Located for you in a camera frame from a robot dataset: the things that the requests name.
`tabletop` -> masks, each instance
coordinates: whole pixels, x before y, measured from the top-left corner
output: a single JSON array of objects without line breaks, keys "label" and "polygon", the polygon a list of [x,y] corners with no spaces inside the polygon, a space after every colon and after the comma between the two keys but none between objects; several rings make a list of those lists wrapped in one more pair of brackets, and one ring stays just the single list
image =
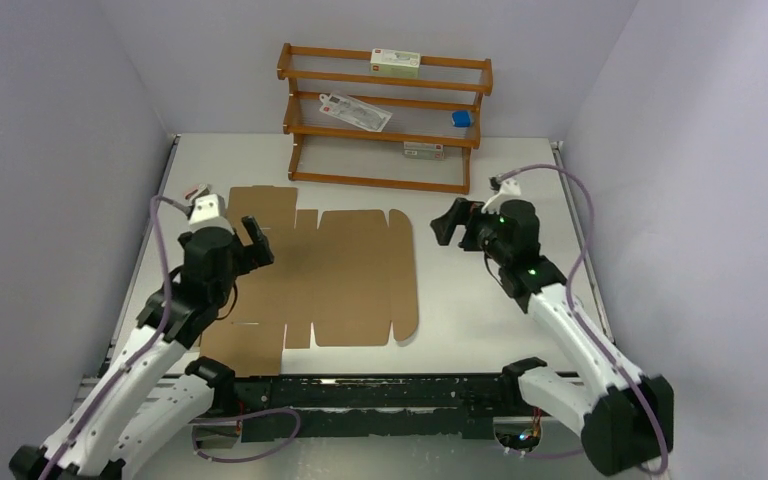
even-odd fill
[{"label": "tabletop", "polygon": [[[459,183],[460,161],[394,158],[376,142],[305,143],[300,170],[355,176],[404,177],[416,181]],[[280,134],[184,134],[167,167],[162,193],[181,200],[194,184],[209,183],[226,196],[232,187],[247,185],[298,188],[297,208],[325,210],[398,209],[413,224],[419,297],[419,327],[404,342],[391,338],[381,347],[319,347],[285,350],[282,373],[287,374],[407,374],[487,373],[527,357],[537,356],[557,371],[572,371],[550,336],[513,300],[506,297],[485,270],[479,253],[456,247],[459,229],[449,247],[438,246],[429,222],[451,206],[455,195],[409,190],[291,182],[287,165],[292,140]],[[468,198],[486,200],[492,193],[488,178],[532,164],[555,164],[547,139],[485,138],[472,154],[472,191]],[[532,202],[540,218],[542,252],[561,271],[568,271],[579,254],[579,240],[565,190],[556,172],[530,171],[518,177],[523,199]],[[169,264],[181,263],[176,238],[187,230],[175,209],[161,207],[161,230]],[[144,239],[129,295],[114,340],[114,355],[125,344],[148,296],[160,288],[160,261],[154,235]],[[607,329],[591,282],[582,270],[573,282],[585,311]],[[170,373],[181,373],[198,356],[198,346]]]}]

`white table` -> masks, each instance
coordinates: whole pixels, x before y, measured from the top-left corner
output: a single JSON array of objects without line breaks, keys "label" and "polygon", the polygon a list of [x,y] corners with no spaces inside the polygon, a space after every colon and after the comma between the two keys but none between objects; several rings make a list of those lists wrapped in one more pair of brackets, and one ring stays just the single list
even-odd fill
[{"label": "white table", "polygon": [[[461,180],[458,159],[443,163],[408,161],[398,152],[394,155],[387,146],[379,147],[370,142],[354,146],[327,140],[306,142],[307,153],[300,169],[419,181]],[[414,227],[420,321],[414,336],[402,344],[391,340],[385,347],[325,348],[312,342],[307,350],[287,350],[283,356],[284,373],[497,373],[508,363],[531,356],[543,358],[559,371],[572,369],[554,342],[488,277],[481,255],[456,247],[462,229],[456,232],[451,246],[436,244],[428,224],[446,212],[453,195],[290,182],[286,172],[291,148],[291,139],[283,135],[186,134],[167,169],[162,191],[180,198],[187,187],[196,183],[210,183],[222,195],[227,195],[234,186],[294,186],[299,189],[298,208],[315,208],[320,212],[402,210]],[[473,152],[473,188],[469,198],[489,197],[487,179],[491,175],[537,163],[555,164],[546,139],[482,140],[481,149]],[[521,175],[519,182],[524,198],[537,208],[543,253],[562,271],[568,270],[578,255],[579,243],[558,175],[549,171],[529,172]],[[182,254],[175,239],[186,230],[186,222],[171,208],[161,209],[160,222],[169,246],[170,265],[177,265]],[[160,285],[160,263],[152,233],[144,242],[123,306],[115,339],[116,353],[127,340],[146,298]],[[584,271],[575,279],[574,289],[585,310],[607,330]],[[197,356],[198,347],[194,347],[172,373],[183,371]],[[546,420],[545,431],[545,445],[541,447],[544,452],[565,451],[578,445],[571,432],[551,419]],[[258,462],[219,465],[193,456],[188,435],[189,429],[182,430],[146,464],[138,478],[601,478],[583,456],[561,462],[505,458],[490,448],[493,441],[461,440],[455,436],[303,438],[281,454]],[[246,443],[238,444],[232,451],[212,453],[239,457],[269,446]],[[618,478],[642,476],[630,471]]]},{"label": "white table", "polygon": [[[418,181],[460,182],[460,160],[417,161],[395,155],[383,144],[329,139],[306,142],[301,169],[344,175],[409,177]],[[505,296],[489,278],[479,253],[457,248],[462,228],[452,245],[437,245],[429,222],[451,206],[455,196],[443,193],[290,182],[287,163],[292,140],[284,135],[186,134],[167,169],[163,193],[181,198],[196,183],[210,183],[216,193],[246,185],[298,188],[298,208],[402,210],[414,228],[419,294],[419,327],[406,342],[392,340],[384,347],[318,347],[285,350],[282,372],[294,374],[400,374],[499,372],[513,361],[531,356],[546,360],[558,371],[571,365],[549,336]],[[555,164],[546,139],[487,138],[474,151],[471,199],[490,196],[488,178],[526,164]],[[559,176],[551,171],[527,172],[518,178],[523,197],[534,203],[541,221],[543,253],[566,272],[579,252],[573,220]],[[176,238],[186,220],[172,208],[161,208],[161,228],[168,245],[170,266],[182,261]],[[123,309],[115,353],[124,345],[146,298],[161,285],[154,232],[137,264],[132,290]],[[584,270],[575,278],[575,293],[594,319],[601,319]],[[197,358],[198,347],[171,373],[180,373]]]}]

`wooden rack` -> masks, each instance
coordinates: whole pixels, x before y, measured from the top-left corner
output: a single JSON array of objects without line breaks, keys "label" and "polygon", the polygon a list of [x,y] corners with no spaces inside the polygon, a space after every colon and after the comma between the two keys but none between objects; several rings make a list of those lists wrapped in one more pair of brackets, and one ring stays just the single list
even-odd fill
[{"label": "wooden rack", "polygon": [[[293,46],[289,43],[284,44],[284,48],[281,50],[281,57],[278,59],[278,78],[280,80],[286,79],[288,81],[290,90],[289,101],[287,102],[287,111],[284,114],[283,125],[284,133],[293,135],[293,154],[290,159],[290,166],[288,169],[288,177],[290,180],[341,183],[371,187],[403,188],[447,193],[469,193],[470,155],[472,149],[478,148],[481,143],[481,101],[484,95],[490,95],[493,90],[493,68],[489,58],[485,60],[468,60],[446,57],[422,57],[420,65],[448,67],[455,69],[471,69],[479,70],[481,72],[480,78],[477,82],[462,83],[431,79],[379,77],[373,75],[319,72],[297,69],[294,68],[293,65],[294,56],[327,57],[369,62],[370,52],[367,50],[311,48]],[[360,101],[376,106],[381,106],[385,110],[387,107],[406,107],[425,111],[436,111],[441,115],[441,118],[448,118],[448,115],[442,113],[442,111],[451,113],[456,110],[467,110],[472,113],[473,124],[466,129],[458,129],[457,132],[450,132],[450,134],[414,134],[392,130],[388,131],[387,127],[385,127],[384,131],[382,132],[367,132],[365,130],[351,127],[348,124],[345,125],[345,128],[314,125],[312,122],[305,121],[305,118],[311,118],[310,115],[306,115],[305,112],[308,111],[309,113],[310,108],[316,108],[318,110],[320,93],[330,92],[301,91],[299,90],[299,80],[367,83],[475,93],[472,103],[450,103],[391,97],[362,96],[353,95],[351,92],[346,92],[346,94],[351,95]],[[323,175],[318,173],[299,172],[299,160],[301,159],[302,155],[304,139],[307,135],[322,135],[362,140],[383,140],[390,142],[439,143],[451,147],[460,147],[462,149],[463,157],[463,183],[461,185],[452,185],[443,183],[385,180],[378,178],[349,177],[341,175]]]}]

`flattened brown cardboard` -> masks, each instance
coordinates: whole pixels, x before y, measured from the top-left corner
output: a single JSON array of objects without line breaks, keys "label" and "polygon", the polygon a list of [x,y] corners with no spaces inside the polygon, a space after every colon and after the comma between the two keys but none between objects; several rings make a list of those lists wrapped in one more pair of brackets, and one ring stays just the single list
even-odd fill
[{"label": "flattened brown cardboard", "polygon": [[252,215],[275,263],[237,280],[228,318],[203,335],[201,352],[238,377],[277,375],[283,348],[378,346],[406,340],[419,322],[410,220],[390,210],[295,209],[297,190],[231,189],[227,216],[250,243],[241,219]]}]

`wall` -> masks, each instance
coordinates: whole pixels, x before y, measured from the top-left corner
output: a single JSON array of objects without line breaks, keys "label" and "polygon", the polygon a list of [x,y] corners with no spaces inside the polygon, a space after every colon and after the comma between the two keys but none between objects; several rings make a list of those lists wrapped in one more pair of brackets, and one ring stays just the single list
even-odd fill
[{"label": "wall", "polygon": [[0,478],[98,368],[169,145],[95,2],[0,0]]},{"label": "wall", "polygon": [[618,342],[675,387],[673,477],[768,478],[768,0],[641,0],[564,158]]},{"label": "wall", "polygon": [[552,138],[569,127],[635,3],[102,0],[173,132],[279,132],[287,82],[275,66],[290,42],[490,57],[482,133]]}]

